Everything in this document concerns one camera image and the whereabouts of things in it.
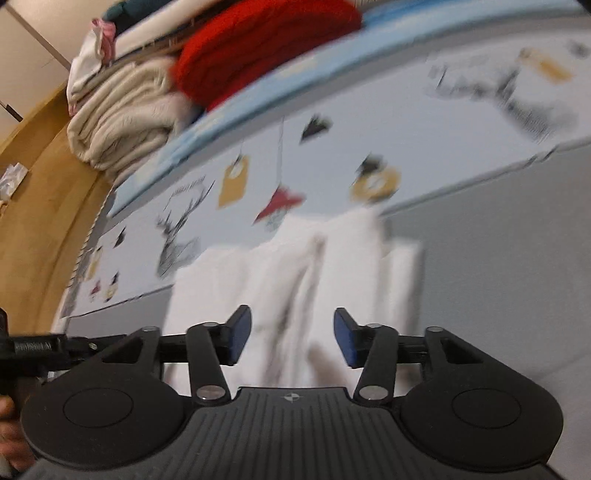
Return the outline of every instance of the finger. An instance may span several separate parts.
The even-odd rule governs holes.
[[[0,422],[0,437],[6,440],[24,440],[20,422],[17,420]]]
[[[0,443],[0,455],[4,456],[6,460],[26,458],[32,455],[29,445],[25,442],[2,442]]]
[[[0,419],[10,419],[14,415],[14,402],[10,397],[0,397]]]
[[[17,460],[12,460],[10,464],[16,468],[19,472],[24,472],[25,470],[29,469],[35,463],[35,457],[33,455],[28,456],[26,458],[19,458]]]

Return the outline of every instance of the metal screw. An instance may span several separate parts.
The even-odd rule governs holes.
[[[388,396],[388,390],[379,385],[368,385],[359,390],[359,395],[365,400],[383,400]]]
[[[218,400],[226,394],[226,390],[218,385],[204,385],[197,389],[197,396],[201,400]]]

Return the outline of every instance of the white towel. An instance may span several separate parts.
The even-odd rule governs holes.
[[[330,220],[289,214],[271,242],[252,251],[210,249],[179,270],[164,333],[224,321],[249,304],[251,337],[238,365],[223,368],[232,394],[243,385],[352,392],[361,370],[346,365],[336,343],[335,309],[347,308],[361,325],[379,322],[408,334],[417,317],[421,259],[417,242],[384,242],[371,209]],[[167,381],[189,394],[186,367],[169,371]]]
[[[241,304],[252,310],[252,331],[237,366],[223,367],[234,395],[241,386],[274,386],[276,345],[291,298],[310,265],[316,240],[273,239],[252,250],[211,248],[177,272],[163,334],[184,333],[202,322],[225,322]],[[167,367],[165,379],[190,394],[185,365]]]
[[[102,29],[93,26],[82,41],[80,53],[72,60],[66,87],[66,96],[70,106],[75,103],[74,94],[80,91],[86,82],[103,66],[102,35]]]
[[[323,235],[324,252],[311,319],[305,327],[290,323],[283,341],[291,364],[281,386],[341,386],[353,393],[362,370],[345,364],[333,333],[335,309],[345,307],[360,325],[382,323],[410,334],[418,316],[422,248],[399,238],[385,242],[372,209],[352,210],[327,222],[289,221],[298,223],[294,230]],[[408,383],[405,377],[402,384]],[[397,383],[396,394],[408,390],[402,384]]]
[[[165,57],[130,64],[107,80],[68,125],[72,152],[119,184],[187,128],[198,109],[182,93],[170,93],[173,63]]]

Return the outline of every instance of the white wall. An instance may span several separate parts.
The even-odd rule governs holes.
[[[0,10],[0,101],[25,117],[67,80],[67,70],[5,9]],[[0,107],[0,142],[17,122]]]
[[[90,21],[116,0],[10,0],[9,4],[68,61],[78,54]]]

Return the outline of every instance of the string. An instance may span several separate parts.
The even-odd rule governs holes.
[[[236,164],[237,164],[237,163],[240,161],[240,159],[242,158],[242,147],[243,147],[243,146],[244,146],[244,140],[242,140],[242,141],[240,142],[240,150],[239,150],[239,152],[238,152],[238,158],[237,158],[237,159],[236,159],[236,161],[234,162],[234,165],[236,165]]]
[[[277,151],[277,186],[281,185],[281,174],[283,168],[283,124],[285,123],[285,117],[281,118],[279,125],[279,145]]]

